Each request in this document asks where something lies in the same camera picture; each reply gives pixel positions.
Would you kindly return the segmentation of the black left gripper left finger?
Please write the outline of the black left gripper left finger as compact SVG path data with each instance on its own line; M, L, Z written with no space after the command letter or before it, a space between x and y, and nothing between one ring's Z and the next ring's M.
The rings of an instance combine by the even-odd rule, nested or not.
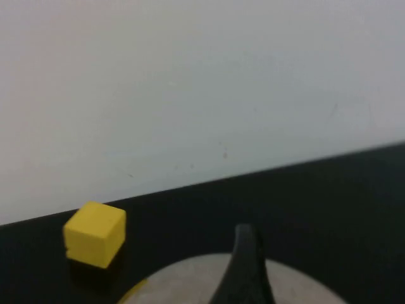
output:
M256 228L239 224L234 249L211 303L264 303L265 257Z

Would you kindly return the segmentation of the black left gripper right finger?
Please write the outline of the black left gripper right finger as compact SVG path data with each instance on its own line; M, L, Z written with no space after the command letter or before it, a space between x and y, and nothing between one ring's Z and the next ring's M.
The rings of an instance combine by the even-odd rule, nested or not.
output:
M256 261L258 265L257 277L260 303L275 304L275 299L273 297L266 269L266 257L264 252L263 239L259 231L256 231Z

